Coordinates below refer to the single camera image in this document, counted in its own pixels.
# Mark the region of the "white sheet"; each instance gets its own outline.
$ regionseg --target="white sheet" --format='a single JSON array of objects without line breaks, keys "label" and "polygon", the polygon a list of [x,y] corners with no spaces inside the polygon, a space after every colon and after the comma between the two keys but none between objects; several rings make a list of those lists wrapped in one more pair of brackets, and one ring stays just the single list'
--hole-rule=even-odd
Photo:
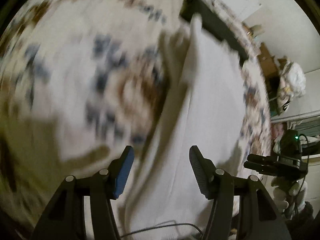
[{"label": "white sheet", "polygon": [[[206,225],[212,202],[199,191],[189,148],[197,145],[217,166],[231,157],[245,112],[238,62],[237,54],[201,31],[201,18],[193,17],[186,60],[184,65],[170,65],[178,74],[171,75],[175,78],[147,150],[148,158],[136,168],[140,174],[126,194],[127,231],[166,221]],[[234,169],[228,172],[236,174]],[[162,228],[136,234],[133,239],[172,239],[191,232],[194,228],[187,226]]]}]

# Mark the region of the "bed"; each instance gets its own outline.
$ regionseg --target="bed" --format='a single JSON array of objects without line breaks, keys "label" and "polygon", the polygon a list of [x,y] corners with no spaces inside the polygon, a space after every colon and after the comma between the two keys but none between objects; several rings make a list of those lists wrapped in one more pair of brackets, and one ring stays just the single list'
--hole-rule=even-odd
[{"label": "bed", "polygon": [[[239,69],[243,90],[238,98],[244,112],[233,142],[236,151],[222,165],[235,176],[248,177],[255,173],[243,168],[247,155],[270,152],[259,49],[221,0],[204,1],[250,57]],[[136,149],[132,176],[140,176],[129,182],[143,185],[151,176],[147,171],[153,170],[152,163],[148,169],[143,163],[154,151],[152,142],[172,85],[165,68],[170,56],[159,48],[166,35],[179,40],[190,29],[179,18],[182,3],[28,0],[21,7],[0,41],[0,205],[12,218],[31,229],[65,176],[95,173],[125,145]],[[136,199],[139,187],[134,190]],[[133,212],[125,210],[125,199],[115,216]],[[119,227],[126,231],[140,226],[130,223]]]}]

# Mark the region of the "black cable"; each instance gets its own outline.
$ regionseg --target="black cable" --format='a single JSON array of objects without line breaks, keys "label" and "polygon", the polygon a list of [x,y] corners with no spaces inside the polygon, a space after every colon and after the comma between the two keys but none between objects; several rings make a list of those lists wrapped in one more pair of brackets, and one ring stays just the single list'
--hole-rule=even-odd
[{"label": "black cable", "polygon": [[136,230],[136,231],[132,231],[130,233],[124,234],[122,236],[120,236],[120,238],[126,237],[126,236],[130,236],[136,233],[141,233],[141,232],[145,232],[145,231],[149,231],[149,230],[153,230],[153,229],[158,229],[158,228],[166,228],[166,227],[175,227],[175,226],[192,226],[195,229],[197,229],[199,231],[199,233],[203,236],[203,232],[200,230],[199,227],[195,226],[194,224],[190,224],[190,223],[177,223],[177,224],[169,224],[169,225],[162,225],[162,226],[155,226],[155,227],[150,227],[150,228],[143,228],[140,230]]},{"label": "black cable", "polygon": [[[300,140],[300,136],[303,136],[303,137],[306,138],[306,140],[307,140],[307,145],[308,145],[308,147],[309,147],[309,141],[308,141],[307,136],[304,135],[303,133],[301,133],[301,134],[299,135],[299,140]],[[307,168],[309,167],[309,157],[310,157],[310,153],[308,153]],[[301,184],[301,186],[300,186],[300,189],[299,189],[297,195],[295,195],[295,199],[291,202],[291,204],[290,204],[290,206],[288,207],[288,209],[291,208],[292,204],[295,204],[295,205],[296,205],[297,199],[298,199],[298,195],[299,195],[299,193],[301,192],[301,189],[302,189],[302,186],[303,186],[305,180],[306,180],[306,175],[303,177],[303,181],[302,181],[302,184]]]}]

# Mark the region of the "blue gripper pad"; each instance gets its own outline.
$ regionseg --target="blue gripper pad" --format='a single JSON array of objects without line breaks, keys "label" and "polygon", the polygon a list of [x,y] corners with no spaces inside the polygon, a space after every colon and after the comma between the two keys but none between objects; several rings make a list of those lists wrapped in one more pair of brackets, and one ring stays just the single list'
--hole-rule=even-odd
[{"label": "blue gripper pad", "polygon": [[119,159],[115,160],[115,169],[111,170],[111,176],[114,175],[113,197],[117,199],[124,191],[125,184],[134,160],[134,150],[131,146],[126,146]]}]

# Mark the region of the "metal screw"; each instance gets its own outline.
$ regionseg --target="metal screw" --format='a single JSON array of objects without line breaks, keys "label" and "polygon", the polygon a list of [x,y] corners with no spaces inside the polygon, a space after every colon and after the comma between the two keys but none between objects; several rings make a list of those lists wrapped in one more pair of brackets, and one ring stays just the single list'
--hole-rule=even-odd
[{"label": "metal screw", "polygon": [[66,181],[67,182],[71,182],[73,181],[74,177],[72,175],[69,175],[68,177],[66,177]]},{"label": "metal screw", "polygon": [[252,181],[258,181],[258,180],[259,180],[259,178],[258,178],[256,175],[251,175],[251,176],[250,176],[250,179],[251,179]]},{"label": "metal screw", "polygon": [[102,169],[99,171],[100,175],[107,175],[109,171],[107,169]]},{"label": "metal screw", "polygon": [[224,174],[224,170],[223,169],[216,169],[216,173],[218,175],[223,175]]}]

